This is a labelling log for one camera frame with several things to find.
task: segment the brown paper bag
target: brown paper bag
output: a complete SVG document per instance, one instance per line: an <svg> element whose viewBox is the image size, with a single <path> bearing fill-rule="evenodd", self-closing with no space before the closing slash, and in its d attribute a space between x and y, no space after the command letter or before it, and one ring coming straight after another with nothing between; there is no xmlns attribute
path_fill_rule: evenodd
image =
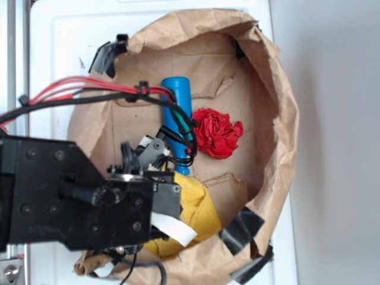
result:
<svg viewBox="0 0 380 285"><path fill-rule="evenodd" d="M129 40L128 52L114 61L114 78L91 70L91 76L128 86L141 80L160 85L166 77L186 76L193 110L211 107L228 113L232 122L243 123L245 133L233 155L216 160L199 153L192 174L207 182L223 226L244 205L265 223L253 246L247 243L238 252L231 252L215 235L165 261L168 284L225 284L256 251L264 255L267 250L295 172L299 124L279 51L244 12L177 11ZM162 109L149 104L120 100L82 105L75 107L68 139L76 141L105 174L110 164L121 164L122 141L136 147L143 136L154 135L162 122ZM88 274L104 264L106 257L93 263L90 255L77 262L77 273ZM125 267L116 266L111 276L122 279L127 273ZM135 268L128 282L160 284L160 273L157 268Z"/></svg>

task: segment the black cable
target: black cable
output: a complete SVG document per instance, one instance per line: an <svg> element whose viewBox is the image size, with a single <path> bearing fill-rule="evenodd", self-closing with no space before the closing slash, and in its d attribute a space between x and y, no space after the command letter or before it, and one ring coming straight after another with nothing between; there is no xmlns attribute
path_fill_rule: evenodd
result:
<svg viewBox="0 0 380 285"><path fill-rule="evenodd" d="M135 266L136 266L136 260L137 260L137 254L134 254L133 261L132 261L132 264L131 264L131 269L129 270L128 275L123 279L123 281L121 281L121 283L119 285L123 285L124 282L126 282L127 279L129 278L129 276L131 276L131 274L133 272L133 268L135 268Z"/></svg>
<svg viewBox="0 0 380 285"><path fill-rule="evenodd" d="M192 135L192 141L188 139L188 136L186 133L188 131L185 131L182 125L178 122L178 119L174 115L173 118L175 122L178 124L179 132L183 134L183 137L186 141L186 144L188 147L192 150L192 153L190 155L190 159L194 159L194 157L197 155L198 150L198 144L197 144L197 137L195 135L194 129L192 127L192 122L190 118L188 118L187 114L176 104L166 102L163 100L154 99L145 95L136 95L132 93L113 93L108 95L102 95L102 96L93 96L93 97L87 97L87 98L78 98L78 99L67 99L67 100L56 100L56 101L48 101L48 102L39 102L34 105L27 105L23 106L19 109L16 109L14 111L11 111L4 116L0 117L0 124L13 120L17 118L20 115L30 113L35 110L40 110L48 107L57 107L57 106L66 106L66 105L81 105L81 104L89 104L89 103L98 103L103 101L109 101L109 100L115 100L115 99L140 99L143 101L147 101L150 103L154 103L156 105L164 106L170 108L170 110L175 110L178 112L178 114L183 117L183 120L190 128L190 134Z"/></svg>
<svg viewBox="0 0 380 285"><path fill-rule="evenodd" d="M132 264L132 261L130 261L129 259L126 259L125 257L121 258L121 262L123 262L125 264L129 264L129 265ZM145 267L145 268L152 267L152 266L157 266L159 268L159 270L160 270L160 273L161 273L161 283L160 283L160 285L166 285L166 283L167 283L166 269L165 269L164 265L161 262L153 261L153 262L149 262L149 263L146 263L146 264L136 262L135 266L136 267Z"/></svg>

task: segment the black tape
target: black tape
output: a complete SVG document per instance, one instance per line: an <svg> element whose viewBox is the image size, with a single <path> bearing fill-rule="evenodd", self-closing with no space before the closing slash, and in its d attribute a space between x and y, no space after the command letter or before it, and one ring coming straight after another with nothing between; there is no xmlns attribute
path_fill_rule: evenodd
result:
<svg viewBox="0 0 380 285"><path fill-rule="evenodd" d="M233 255L239 253L257 234L264 220L244 207L220 233L220 239Z"/></svg>
<svg viewBox="0 0 380 285"><path fill-rule="evenodd" d="M268 246L267 252L264 256L252 260L247 266L243 267L232 273L230 276L234 281L243 285L251 280L269 261L273 259L273 247Z"/></svg>
<svg viewBox="0 0 380 285"><path fill-rule="evenodd" d="M117 41L114 43L105 43L98 48L89 71L91 71L92 68L100 74L106 71L106 74L113 78L115 76L115 65L113 64L115 58L118 55L127 52L127 45L128 36L126 34L119 34Z"/></svg>

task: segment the red crumpled cloth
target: red crumpled cloth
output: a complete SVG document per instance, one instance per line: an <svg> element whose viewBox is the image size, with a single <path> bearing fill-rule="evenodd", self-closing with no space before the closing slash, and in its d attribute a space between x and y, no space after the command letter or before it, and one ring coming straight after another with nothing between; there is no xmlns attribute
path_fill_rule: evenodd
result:
<svg viewBox="0 0 380 285"><path fill-rule="evenodd" d="M192 118L199 122L194 129L199 151L216 159L226 159L237 149L238 139L244 132L241 121L233 125L228 114L210 108L196 110Z"/></svg>

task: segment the yellow sponge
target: yellow sponge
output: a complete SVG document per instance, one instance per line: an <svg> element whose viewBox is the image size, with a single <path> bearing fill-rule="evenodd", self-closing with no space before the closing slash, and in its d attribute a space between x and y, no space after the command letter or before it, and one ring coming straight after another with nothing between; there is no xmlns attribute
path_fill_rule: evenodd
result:
<svg viewBox="0 0 380 285"><path fill-rule="evenodd" d="M207 188L196 178L175 173L175 182L182 188L180 219L196 231L198 236L187 248L208 239L222 229L222 225ZM185 249L172 238L151 240L144 247L163 260L174 258Z"/></svg>

